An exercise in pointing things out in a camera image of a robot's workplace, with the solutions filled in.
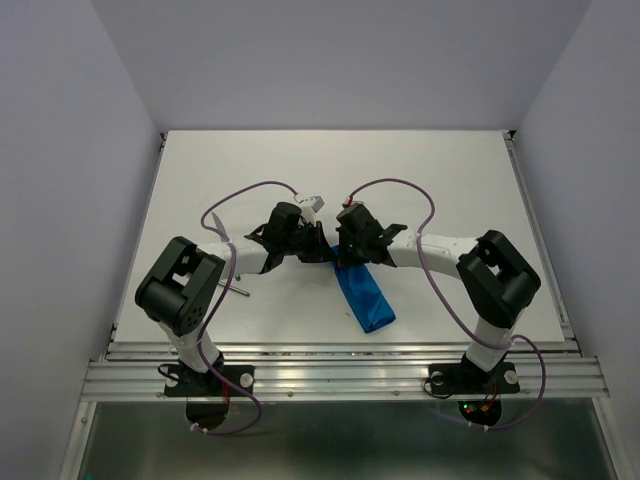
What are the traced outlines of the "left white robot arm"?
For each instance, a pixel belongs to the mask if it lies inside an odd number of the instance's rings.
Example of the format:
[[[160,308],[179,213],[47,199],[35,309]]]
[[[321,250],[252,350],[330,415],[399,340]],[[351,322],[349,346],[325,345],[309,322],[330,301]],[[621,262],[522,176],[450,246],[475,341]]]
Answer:
[[[332,261],[334,253],[315,218],[323,205],[319,196],[280,202],[265,224],[241,239],[197,245],[177,236],[138,286],[136,305],[166,333],[199,393],[213,393],[222,384],[221,352],[202,331],[218,282],[266,274],[287,256],[302,263]]]

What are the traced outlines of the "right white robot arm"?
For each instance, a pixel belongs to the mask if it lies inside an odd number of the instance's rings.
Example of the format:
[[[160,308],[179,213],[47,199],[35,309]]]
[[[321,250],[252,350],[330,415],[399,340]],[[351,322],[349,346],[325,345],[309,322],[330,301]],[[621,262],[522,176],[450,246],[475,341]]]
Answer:
[[[541,286],[539,275],[509,239],[496,230],[462,238],[423,235],[402,224],[384,228],[362,203],[346,207],[337,221],[342,267],[421,268],[430,283],[435,273],[461,281],[478,320],[460,378],[472,390],[491,384],[516,323]]]

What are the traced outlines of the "blue cloth napkin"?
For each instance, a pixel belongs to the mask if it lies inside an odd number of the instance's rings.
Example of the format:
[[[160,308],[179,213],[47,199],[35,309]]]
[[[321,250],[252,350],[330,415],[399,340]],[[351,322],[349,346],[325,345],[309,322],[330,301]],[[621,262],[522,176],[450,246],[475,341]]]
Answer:
[[[361,329],[371,334],[390,325],[396,314],[365,265],[340,267],[332,262],[338,285]]]

